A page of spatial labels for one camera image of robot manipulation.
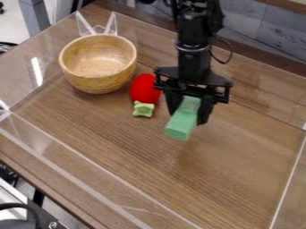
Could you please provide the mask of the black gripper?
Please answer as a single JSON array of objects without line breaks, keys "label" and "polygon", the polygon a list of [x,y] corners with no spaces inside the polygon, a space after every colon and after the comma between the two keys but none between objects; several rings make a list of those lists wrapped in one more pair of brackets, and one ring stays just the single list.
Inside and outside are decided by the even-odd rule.
[{"label": "black gripper", "polygon": [[214,103],[230,102],[232,80],[207,70],[198,79],[179,77],[176,67],[154,69],[154,86],[164,93],[168,113],[172,115],[180,106],[183,96],[200,98],[198,109],[198,125],[210,119]]}]

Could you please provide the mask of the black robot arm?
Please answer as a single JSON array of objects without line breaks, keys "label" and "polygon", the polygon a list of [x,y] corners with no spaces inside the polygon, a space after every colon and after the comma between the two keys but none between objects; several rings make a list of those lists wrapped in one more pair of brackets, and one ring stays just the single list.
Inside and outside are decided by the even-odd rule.
[{"label": "black robot arm", "polygon": [[211,70],[211,40],[223,27],[219,0],[170,0],[176,40],[178,65],[154,69],[154,87],[166,96],[170,115],[175,114],[183,97],[199,99],[196,124],[208,122],[218,103],[230,102],[232,80]]}]

